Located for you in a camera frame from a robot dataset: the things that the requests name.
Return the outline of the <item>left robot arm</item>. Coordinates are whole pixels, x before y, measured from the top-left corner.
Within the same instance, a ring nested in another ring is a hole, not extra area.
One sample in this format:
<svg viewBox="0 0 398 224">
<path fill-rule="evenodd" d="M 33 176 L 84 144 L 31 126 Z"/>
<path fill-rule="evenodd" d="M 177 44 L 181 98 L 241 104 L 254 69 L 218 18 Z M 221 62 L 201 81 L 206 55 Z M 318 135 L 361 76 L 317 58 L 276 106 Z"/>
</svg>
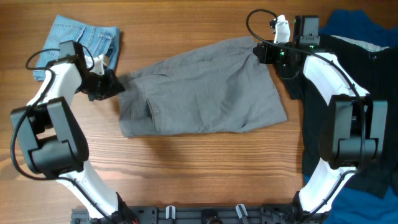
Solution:
<svg viewBox="0 0 398 224">
<path fill-rule="evenodd" d="M 74 40 L 41 69 L 45 80 L 24 107 L 12 110 L 10 154 L 16 171 L 64 185 L 86 207 L 87 223 L 136 223 L 137 218 L 90 164 L 89 147 L 70 106 L 77 93 L 101 101 L 124 90 L 104 55 L 94 58 Z"/>
</svg>

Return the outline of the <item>grey cotton shorts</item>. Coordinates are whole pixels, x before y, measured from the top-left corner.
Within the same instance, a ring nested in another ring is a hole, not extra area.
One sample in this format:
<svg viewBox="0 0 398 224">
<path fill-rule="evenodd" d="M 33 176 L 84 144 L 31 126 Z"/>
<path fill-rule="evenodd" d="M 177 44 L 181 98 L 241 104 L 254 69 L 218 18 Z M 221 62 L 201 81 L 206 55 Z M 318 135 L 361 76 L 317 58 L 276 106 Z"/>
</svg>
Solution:
<svg viewBox="0 0 398 224">
<path fill-rule="evenodd" d="M 176 55 L 119 77 L 119 127 L 127 138 L 243 133 L 287 120 L 250 36 Z"/>
</svg>

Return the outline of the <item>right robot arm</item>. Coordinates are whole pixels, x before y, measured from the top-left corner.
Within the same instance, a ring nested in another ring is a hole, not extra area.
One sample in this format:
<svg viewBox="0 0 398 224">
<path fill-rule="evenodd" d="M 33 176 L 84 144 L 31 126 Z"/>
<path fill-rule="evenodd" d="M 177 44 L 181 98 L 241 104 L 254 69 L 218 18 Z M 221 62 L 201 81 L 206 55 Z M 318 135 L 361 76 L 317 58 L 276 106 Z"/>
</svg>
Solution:
<svg viewBox="0 0 398 224">
<path fill-rule="evenodd" d="M 253 52 L 264 64 L 280 65 L 303 75 L 327 105 L 319 142 L 320 160 L 308 183 L 296 193 L 292 211 L 298 220 L 321 219 L 355 174 L 382 151 L 387 101 L 372 100 L 339 64 L 337 56 L 320 48 L 317 16 L 298 16 L 290 41 L 285 16 L 274 16 L 274 40 L 262 39 Z"/>
</svg>

